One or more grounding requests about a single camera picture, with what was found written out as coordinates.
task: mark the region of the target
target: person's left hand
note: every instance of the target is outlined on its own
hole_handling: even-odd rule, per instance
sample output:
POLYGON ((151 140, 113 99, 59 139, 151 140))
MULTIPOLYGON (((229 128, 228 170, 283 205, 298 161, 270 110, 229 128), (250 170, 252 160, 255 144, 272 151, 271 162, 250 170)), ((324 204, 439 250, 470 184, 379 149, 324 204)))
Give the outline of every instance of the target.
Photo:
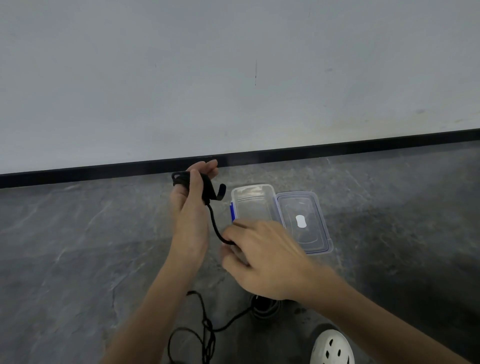
POLYGON ((173 239, 170 253, 200 266, 208 247, 208 214, 202 200, 204 183, 200 173, 213 179, 218 175, 217 161, 198 162, 190 166, 190 192, 181 184, 173 187, 170 205, 173 239))

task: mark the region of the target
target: transparent lid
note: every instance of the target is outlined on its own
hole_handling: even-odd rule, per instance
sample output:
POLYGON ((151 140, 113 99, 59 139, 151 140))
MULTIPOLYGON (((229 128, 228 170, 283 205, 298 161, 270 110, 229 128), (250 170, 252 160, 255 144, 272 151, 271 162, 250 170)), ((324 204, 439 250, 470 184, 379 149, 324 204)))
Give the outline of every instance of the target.
POLYGON ((236 218, 281 222, 272 185, 254 184, 234 188, 232 202, 236 218))
POLYGON ((324 216, 313 192, 282 192, 276 195, 283 226, 307 254, 333 249, 324 216))

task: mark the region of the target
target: hand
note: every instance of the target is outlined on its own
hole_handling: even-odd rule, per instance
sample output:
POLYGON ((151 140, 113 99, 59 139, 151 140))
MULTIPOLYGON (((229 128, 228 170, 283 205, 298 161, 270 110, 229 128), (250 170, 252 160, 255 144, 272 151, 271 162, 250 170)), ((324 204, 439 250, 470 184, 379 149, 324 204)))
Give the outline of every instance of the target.
POLYGON ((174 227, 170 253, 198 268, 208 247, 208 215, 202 200, 204 183, 199 172, 214 178, 218 175, 217 161, 198 162, 187 170, 190 171, 190 192, 177 184, 170 194, 174 227))
POLYGON ((278 222, 237 219, 223 232, 223 237, 235 242, 250 266, 226 244, 220 251, 222 266, 250 293, 301 302, 312 283, 322 279, 322 267, 308 258, 278 222))

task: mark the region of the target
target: person's right hand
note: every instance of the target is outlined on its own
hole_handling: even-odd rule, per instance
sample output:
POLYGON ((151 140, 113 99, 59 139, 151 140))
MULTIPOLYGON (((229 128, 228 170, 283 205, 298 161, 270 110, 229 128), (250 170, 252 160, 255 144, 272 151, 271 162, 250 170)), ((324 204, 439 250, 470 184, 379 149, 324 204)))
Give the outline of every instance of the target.
POLYGON ((250 264, 245 265, 230 246, 221 247, 222 266, 250 293, 275 300, 302 301, 312 281, 333 271, 316 265, 276 221, 237 219, 223 237, 234 241, 250 264))

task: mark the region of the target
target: white shoe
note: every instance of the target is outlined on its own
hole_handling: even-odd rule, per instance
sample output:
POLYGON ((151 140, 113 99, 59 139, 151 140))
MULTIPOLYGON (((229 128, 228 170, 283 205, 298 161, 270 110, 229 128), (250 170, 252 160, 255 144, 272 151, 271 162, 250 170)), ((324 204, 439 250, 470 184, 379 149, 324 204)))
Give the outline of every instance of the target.
POLYGON ((331 329, 322 332, 315 341, 310 364, 355 364, 355 359, 345 336, 331 329))

